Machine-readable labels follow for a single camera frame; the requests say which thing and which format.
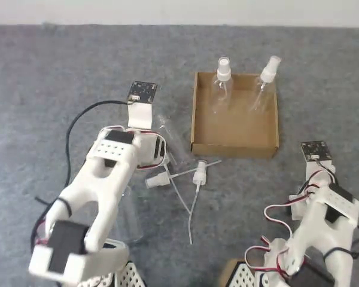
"perforated white plate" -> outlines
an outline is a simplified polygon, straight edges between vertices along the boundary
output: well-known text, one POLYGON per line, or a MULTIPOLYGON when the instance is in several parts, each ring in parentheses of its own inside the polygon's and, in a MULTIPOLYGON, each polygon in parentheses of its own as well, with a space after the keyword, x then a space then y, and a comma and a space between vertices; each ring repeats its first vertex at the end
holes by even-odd
POLYGON ((116 279, 118 279, 119 287, 145 287, 145 283, 142 281, 133 262, 128 262, 120 278, 116 277, 116 279))
POLYGON ((245 263, 238 265, 229 287, 255 287, 255 278, 245 263))
MULTIPOLYGON (((77 287, 109 287, 112 284, 113 273, 106 276, 93 277, 85 282, 81 282, 77 287)), ((115 287, 145 287, 144 281, 137 272, 133 262, 128 262, 121 275, 114 276, 115 287)))

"bottle cap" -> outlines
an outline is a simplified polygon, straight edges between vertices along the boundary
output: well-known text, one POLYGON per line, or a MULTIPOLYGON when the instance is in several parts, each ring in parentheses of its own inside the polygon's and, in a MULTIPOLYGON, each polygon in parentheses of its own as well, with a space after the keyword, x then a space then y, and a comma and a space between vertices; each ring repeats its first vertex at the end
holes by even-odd
POLYGON ((232 77, 230 60, 228 57, 221 57, 218 60, 217 78, 221 82, 226 82, 232 77))
POLYGON ((269 63, 267 63, 267 66, 264 67, 260 78, 262 81, 266 83, 271 83, 276 75, 276 70, 278 69, 279 63, 281 62, 281 58, 277 56, 271 56, 269 63))

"cardboard box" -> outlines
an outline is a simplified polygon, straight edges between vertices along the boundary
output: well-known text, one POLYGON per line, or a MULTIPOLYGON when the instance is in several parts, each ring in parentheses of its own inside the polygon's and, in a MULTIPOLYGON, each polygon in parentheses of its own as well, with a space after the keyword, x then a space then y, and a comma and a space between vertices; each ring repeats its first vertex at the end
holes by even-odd
POLYGON ((256 74, 232 75, 229 109, 214 115, 209 104, 214 73, 198 72, 194 81, 191 151, 196 155, 271 158, 279 148, 278 107, 273 99, 265 113, 247 112, 256 74))

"white plastic part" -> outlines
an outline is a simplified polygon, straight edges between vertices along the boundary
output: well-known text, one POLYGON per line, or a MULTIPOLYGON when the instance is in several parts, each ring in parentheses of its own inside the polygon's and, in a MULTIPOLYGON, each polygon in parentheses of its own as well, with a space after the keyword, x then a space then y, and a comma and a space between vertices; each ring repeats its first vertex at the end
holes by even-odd
MULTIPOLYGON (((270 252, 264 254, 264 267, 275 268, 276 267, 276 257, 280 252, 285 249, 286 240, 283 238, 276 238, 269 244, 270 252)), ((268 272, 267 280, 269 281, 269 286, 288 286, 282 276, 278 272, 268 272)))
POLYGON ((115 287, 145 287, 136 265, 129 261, 125 268, 117 273, 108 273, 105 276, 96 276, 81 282, 77 287, 110 287, 114 276, 115 287))
POLYGON ((151 129, 153 112, 150 103, 133 103, 127 106, 127 110, 129 113, 127 125, 129 127, 145 130, 151 129))
POLYGON ((194 176, 193 176, 193 183, 195 185, 197 185, 197 188, 196 188, 196 195, 194 196, 193 203, 191 204, 189 219, 187 222, 187 231, 188 231, 189 241, 190 241, 191 245, 193 244, 193 239, 191 238, 191 217, 193 216, 194 207, 197 202, 199 186, 206 184, 206 166, 207 166, 207 162, 205 162, 203 160, 198 161, 198 166, 197 166, 196 172, 194 173, 194 176))
POLYGON ((161 172, 152 178, 147 178, 145 183, 147 188, 161 187, 170 184, 170 176, 167 172, 161 172))
MULTIPOLYGON (((89 252, 97 252, 102 248, 115 222, 122 193, 139 163, 141 136, 135 135, 132 144, 98 138, 77 176, 59 196, 71 205, 72 213, 89 201, 98 202, 98 214, 85 241, 89 252), (117 163, 113 168, 106 168, 104 159, 115 160, 117 163)), ((47 237, 51 226, 58 219, 68 219, 66 207, 61 201, 56 201, 46 216, 47 237)))
POLYGON ((221 57, 218 60, 217 78, 221 82, 226 82, 232 77, 232 70, 230 68, 230 59, 228 57, 221 57))
MULTIPOLYGON (((283 255, 283 268, 290 275, 298 272, 303 264, 307 248, 313 246, 322 254, 326 254, 335 247, 351 250, 352 236, 358 224, 359 201, 347 201, 331 189, 328 185, 315 191, 315 196, 307 206, 307 210, 295 231, 289 239, 289 250, 283 255), (325 220, 327 206, 338 210, 340 216, 333 224, 325 220)), ((352 256, 345 252, 333 252, 326 258, 328 272, 335 279, 335 287, 349 287, 352 274, 352 256)))
POLYGON ((229 287, 256 287, 254 275, 245 263, 240 263, 232 276, 229 287))
MULTIPOLYGON (((331 170, 333 173, 335 173, 335 166, 332 165, 331 160, 325 160, 320 162, 325 168, 331 170)), ((311 175, 319 170, 322 170, 322 172, 317 173, 311 180, 309 181, 309 184, 316 184, 318 186, 323 186, 331 181, 331 176, 328 172, 324 172, 323 168, 318 165, 315 161, 307 161, 306 162, 306 180, 308 180, 311 175)), ((298 195, 293 194, 288 197, 289 200, 293 200, 298 195)), ((313 198, 314 195, 311 195, 310 198, 308 198, 305 201, 297 202, 291 206, 291 219, 292 220, 302 220, 303 215, 306 212, 307 204, 310 202, 311 198, 313 198)))
POLYGON ((269 63, 267 63, 267 66, 264 67, 260 75, 261 80, 266 83, 271 83, 275 78, 276 70, 278 69, 280 62, 281 58, 277 56, 271 56, 269 63))
POLYGON ((198 167, 193 176, 193 183, 197 185, 206 184, 206 165, 207 162, 200 160, 198 161, 198 167))
POLYGON ((81 282, 77 287, 110 287, 113 281, 113 273, 104 276, 96 276, 81 282))
POLYGON ((133 262, 128 262, 125 269, 119 275, 116 274, 115 281, 118 282, 117 287, 145 287, 145 283, 133 262))
POLYGON ((36 245, 29 264, 29 272, 68 285, 78 285, 96 276, 122 271, 129 257, 129 249, 123 242, 116 240, 112 242, 116 248, 103 248, 99 252, 85 255, 69 254, 63 274, 48 270, 52 248, 36 245))
MULTIPOLYGON (((121 271, 127 263, 129 250, 118 242, 114 249, 103 248, 107 235, 113 226, 118 203, 139 162, 142 138, 145 134, 134 135, 133 142, 126 144, 105 139, 109 130, 99 133, 87 154, 86 161, 74 178, 60 194, 75 213, 89 201, 98 202, 98 214, 84 239, 86 255, 70 254, 63 274, 50 272, 53 250, 36 245, 32 254, 29 272, 39 277, 70 285, 77 285, 91 277, 121 271), (115 166, 105 167, 104 159, 117 161, 115 166)), ((68 219, 65 204, 56 201, 45 218, 45 235, 50 237, 53 224, 68 219)))

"clear plastic bottle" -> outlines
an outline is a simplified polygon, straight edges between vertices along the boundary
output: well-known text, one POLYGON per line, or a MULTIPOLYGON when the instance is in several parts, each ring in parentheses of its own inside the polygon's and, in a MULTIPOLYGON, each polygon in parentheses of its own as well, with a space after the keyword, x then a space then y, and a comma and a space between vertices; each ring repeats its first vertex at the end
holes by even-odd
POLYGON ((134 243, 144 236, 135 207, 132 189, 125 188, 115 220, 115 238, 125 243, 134 243))
POLYGON ((281 58, 271 56, 269 63, 263 69, 261 75, 255 79, 253 104, 250 111, 264 112, 267 110, 272 92, 269 90, 270 84, 274 81, 276 70, 278 69, 281 58))
POLYGON ((210 106, 214 114, 226 110, 232 97, 233 79, 228 57, 218 60, 217 74, 211 82, 210 106))
POLYGON ((165 138, 168 145, 167 155, 174 170, 183 170, 186 165, 193 164, 195 159, 190 147, 185 144, 170 118, 162 112, 158 112, 155 117, 155 124, 158 126, 157 132, 165 138))

